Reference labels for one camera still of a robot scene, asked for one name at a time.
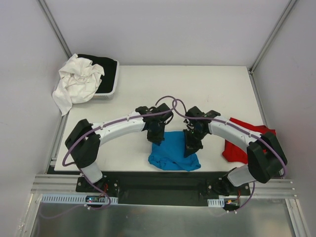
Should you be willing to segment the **blue t-shirt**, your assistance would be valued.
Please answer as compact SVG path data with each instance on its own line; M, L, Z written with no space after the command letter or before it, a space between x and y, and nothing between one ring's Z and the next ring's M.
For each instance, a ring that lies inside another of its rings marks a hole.
M184 157L185 136L182 131L165 132L160 145L152 143L149 164L164 171L194 171L201 168L196 154Z

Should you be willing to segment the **white laundry basket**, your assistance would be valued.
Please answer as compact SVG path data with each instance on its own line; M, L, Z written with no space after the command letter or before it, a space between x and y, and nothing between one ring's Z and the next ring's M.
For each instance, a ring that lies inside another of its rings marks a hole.
M60 81L52 93L56 102L78 104L98 94L113 95L119 62L108 57L73 54L59 70Z

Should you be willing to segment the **white t-shirt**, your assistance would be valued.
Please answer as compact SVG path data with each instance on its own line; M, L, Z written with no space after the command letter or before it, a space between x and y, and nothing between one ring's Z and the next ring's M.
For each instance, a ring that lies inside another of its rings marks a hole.
M92 99L104 75L102 66L73 54L59 70L60 80L52 93L61 115L66 115L73 104L85 103Z

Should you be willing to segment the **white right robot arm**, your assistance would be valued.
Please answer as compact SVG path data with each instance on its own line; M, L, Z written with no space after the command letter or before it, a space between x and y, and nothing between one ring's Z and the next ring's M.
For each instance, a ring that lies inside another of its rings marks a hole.
M194 106L185 113L184 156L188 157L203 148L207 134L225 139L247 155L247 164L235 168L223 178L222 190L228 195L237 192L241 185L253 181L267 183L281 170L286 170L287 159L277 137L259 133L238 125L219 112L202 112Z

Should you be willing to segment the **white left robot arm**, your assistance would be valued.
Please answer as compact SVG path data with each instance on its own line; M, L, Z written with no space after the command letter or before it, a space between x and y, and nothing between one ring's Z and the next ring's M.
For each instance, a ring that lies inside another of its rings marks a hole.
M88 179L87 186L94 192L104 188L103 174L96 162L99 147L113 139L133 132L147 132L147 140L160 145L164 140L165 126L173 118L173 110L165 103L158 107L141 106L128 115L107 122L90 123L80 120L68 138L68 149L63 166L68 166L66 159L71 156L76 167Z

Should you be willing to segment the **black robot base mount plate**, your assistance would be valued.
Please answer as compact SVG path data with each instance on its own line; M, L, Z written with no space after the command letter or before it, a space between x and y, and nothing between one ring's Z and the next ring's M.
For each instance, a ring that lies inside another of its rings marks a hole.
M77 179L77 193L105 191L119 204L207 206L224 172L104 172L94 186Z

